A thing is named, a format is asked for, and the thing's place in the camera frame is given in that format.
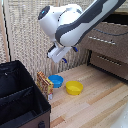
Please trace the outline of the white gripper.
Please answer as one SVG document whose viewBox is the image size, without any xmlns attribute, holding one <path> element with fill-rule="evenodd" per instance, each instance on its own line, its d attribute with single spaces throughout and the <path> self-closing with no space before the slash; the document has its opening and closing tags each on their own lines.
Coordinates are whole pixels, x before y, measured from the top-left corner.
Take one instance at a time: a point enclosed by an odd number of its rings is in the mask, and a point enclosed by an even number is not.
<svg viewBox="0 0 128 128">
<path fill-rule="evenodd" d="M 75 52 L 78 52 L 78 49 L 76 47 L 72 47 Z M 63 56 L 70 50 L 70 47 L 59 47 L 56 45 L 53 45 L 47 53 L 47 56 L 49 58 L 52 58 L 53 60 L 61 60 L 64 63 L 67 63 L 67 60 L 63 58 Z"/>
</svg>

